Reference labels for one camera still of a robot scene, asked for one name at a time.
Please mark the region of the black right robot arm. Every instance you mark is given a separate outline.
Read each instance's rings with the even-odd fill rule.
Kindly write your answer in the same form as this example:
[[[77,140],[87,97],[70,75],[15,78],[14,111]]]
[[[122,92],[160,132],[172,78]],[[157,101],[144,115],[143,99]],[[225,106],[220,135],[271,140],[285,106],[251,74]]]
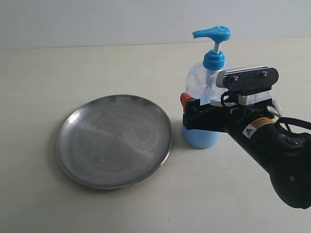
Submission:
[[[311,128],[310,122],[280,117],[268,109],[275,105],[265,100],[243,106],[227,100],[202,105],[182,93],[183,124],[188,130],[227,133],[270,176],[272,186],[288,206],[311,206],[311,135],[294,133],[289,125]]]

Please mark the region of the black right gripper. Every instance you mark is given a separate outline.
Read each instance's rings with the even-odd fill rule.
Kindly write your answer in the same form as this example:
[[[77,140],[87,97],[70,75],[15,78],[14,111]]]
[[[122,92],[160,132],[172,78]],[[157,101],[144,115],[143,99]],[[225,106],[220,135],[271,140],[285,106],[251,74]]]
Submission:
[[[181,93],[180,102],[183,107],[183,124],[188,130],[204,130],[226,132],[229,135],[241,134],[248,125],[256,129],[254,134],[274,135],[273,116],[267,106],[272,100],[253,105],[222,106],[219,102],[201,105],[199,99],[188,93]]]

